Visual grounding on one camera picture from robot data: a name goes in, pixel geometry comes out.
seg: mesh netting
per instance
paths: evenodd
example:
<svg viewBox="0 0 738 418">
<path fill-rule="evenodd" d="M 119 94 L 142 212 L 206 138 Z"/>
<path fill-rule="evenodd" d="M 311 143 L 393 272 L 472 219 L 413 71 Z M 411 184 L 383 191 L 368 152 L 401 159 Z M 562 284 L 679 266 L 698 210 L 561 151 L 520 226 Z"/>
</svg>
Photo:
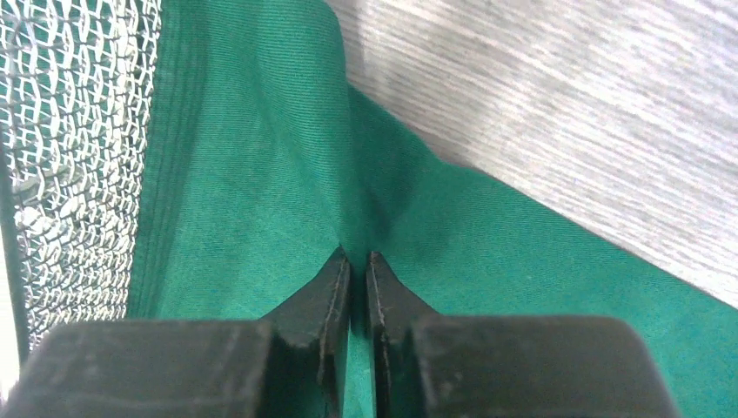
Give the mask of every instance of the mesh netting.
<svg viewBox="0 0 738 418">
<path fill-rule="evenodd" d="M 30 347 L 122 318 L 160 0 L 2 0 L 0 129 Z"/>
</svg>

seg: wooden surface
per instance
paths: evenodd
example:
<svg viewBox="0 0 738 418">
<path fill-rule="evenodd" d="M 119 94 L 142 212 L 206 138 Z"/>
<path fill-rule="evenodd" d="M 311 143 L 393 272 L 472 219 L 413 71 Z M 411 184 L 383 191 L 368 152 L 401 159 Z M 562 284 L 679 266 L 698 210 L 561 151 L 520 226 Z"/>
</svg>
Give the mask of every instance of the wooden surface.
<svg viewBox="0 0 738 418">
<path fill-rule="evenodd" d="M 442 158 L 738 307 L 738 4 L 328 3 L 351 82 Z"/>
</svg>

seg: green cloth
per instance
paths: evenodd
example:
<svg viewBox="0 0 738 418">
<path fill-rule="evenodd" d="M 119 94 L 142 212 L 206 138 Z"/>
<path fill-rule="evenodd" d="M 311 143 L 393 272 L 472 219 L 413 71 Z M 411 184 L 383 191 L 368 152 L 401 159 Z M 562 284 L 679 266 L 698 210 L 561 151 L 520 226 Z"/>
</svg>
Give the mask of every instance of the green cloth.
<svg viewBox="0 0 738 418">
<path fill-rule="evenodd" d="M 444 314 L 622 318 L 685 416 L 736 415 L 738 312 L 436 159 L 346 82 L 326 4 L 162 3 L 130 317 L 257 318 L 338 244 L 379 250 Z M 352 337 L 346 416 L 372 416 L 368 364 Z"/>
</svg>

